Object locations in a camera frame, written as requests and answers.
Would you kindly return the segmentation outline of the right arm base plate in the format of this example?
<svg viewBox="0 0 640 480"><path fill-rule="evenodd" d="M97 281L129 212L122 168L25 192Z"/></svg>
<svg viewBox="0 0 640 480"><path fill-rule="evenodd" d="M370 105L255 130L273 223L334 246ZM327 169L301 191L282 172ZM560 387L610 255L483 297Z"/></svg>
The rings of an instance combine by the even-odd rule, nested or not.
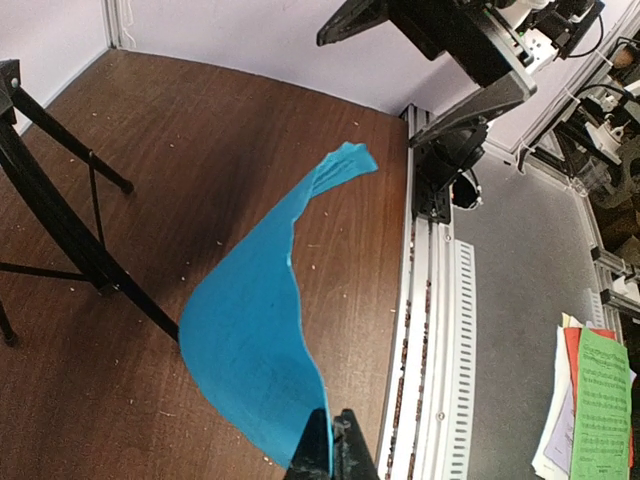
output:
<svg viewBox="0 0 640 480"><path fill-rule="evenodd" d="M451 222L451 194L448 189L436 190L435 184L418 169L414 170L412 187L414 219L420 217L437 224Z"/></svg>

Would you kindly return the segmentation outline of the blue sheet music page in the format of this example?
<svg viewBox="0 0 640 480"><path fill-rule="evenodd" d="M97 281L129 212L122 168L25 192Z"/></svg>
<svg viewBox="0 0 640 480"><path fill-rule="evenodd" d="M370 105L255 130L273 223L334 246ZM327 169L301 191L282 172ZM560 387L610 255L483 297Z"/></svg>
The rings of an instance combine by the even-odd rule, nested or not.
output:
<svg viewBox="0 0 640 480"><path fill-rule="evenodd" d="M181 355L203 396L282 467L311 412L329 410L302 330L295 223L312 198L377 169L364 144L327 154L204 278L180 318Z"/></svg>

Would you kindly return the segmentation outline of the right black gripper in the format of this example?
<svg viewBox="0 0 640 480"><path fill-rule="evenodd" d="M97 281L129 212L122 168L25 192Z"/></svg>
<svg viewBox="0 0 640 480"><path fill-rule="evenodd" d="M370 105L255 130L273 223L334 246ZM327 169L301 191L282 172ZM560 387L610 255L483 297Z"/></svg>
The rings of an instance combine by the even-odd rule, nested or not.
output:
<svg viewBox="0 0 640 480"><path fill-rule="evenodd" d="M429 60L448 53L480 88L429 120L410 139L411 148L450 132L487 125L525 103L537 91L526 71L534 57L520 36L483 2L347 0L316 35L334 44L390 20Z"/></svg>

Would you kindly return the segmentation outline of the black music stand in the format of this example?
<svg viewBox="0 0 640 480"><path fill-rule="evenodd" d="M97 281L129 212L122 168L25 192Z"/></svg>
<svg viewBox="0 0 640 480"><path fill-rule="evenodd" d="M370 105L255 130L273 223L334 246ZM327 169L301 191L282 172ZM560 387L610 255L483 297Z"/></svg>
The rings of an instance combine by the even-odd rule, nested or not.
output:
<svg viewBox="0 0 640 480"><path fill-rule="evenodd" d="M96 233L71 208L15 130L17 111L87 165ZM3 262L3 272L88 282L102 295L122 292L165 334L173 340L178 339L177 323L118 264L105 246L96 176L101 175L126 195L134 192L133 183L100 159L22 88L17 59L1 62L1 169L56 245L78 269L67 272Z"/></svg>

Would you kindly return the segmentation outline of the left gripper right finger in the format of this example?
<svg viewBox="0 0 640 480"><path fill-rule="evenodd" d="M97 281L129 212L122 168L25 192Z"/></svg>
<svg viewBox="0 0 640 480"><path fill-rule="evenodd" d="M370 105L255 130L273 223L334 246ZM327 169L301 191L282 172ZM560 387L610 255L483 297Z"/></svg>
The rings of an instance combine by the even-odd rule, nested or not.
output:
<svg viewBox="0 0 640 480"><path fill-rule="evenodd" d="M377 480L377 469L355 412L344 409L333 420L333 474L336 480Z"/></svg>

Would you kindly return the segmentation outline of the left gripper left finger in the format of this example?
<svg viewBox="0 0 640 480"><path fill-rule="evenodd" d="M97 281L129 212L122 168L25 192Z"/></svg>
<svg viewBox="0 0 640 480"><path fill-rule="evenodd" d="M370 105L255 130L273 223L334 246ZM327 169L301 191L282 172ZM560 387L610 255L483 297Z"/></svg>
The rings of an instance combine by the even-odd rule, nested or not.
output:
<svg viewBox="0 0 640 480"><path fill-rule="evenodd" d="M329 480L333 450L331 427L323 408L311 412L284 475L285 480Z"/></svg>

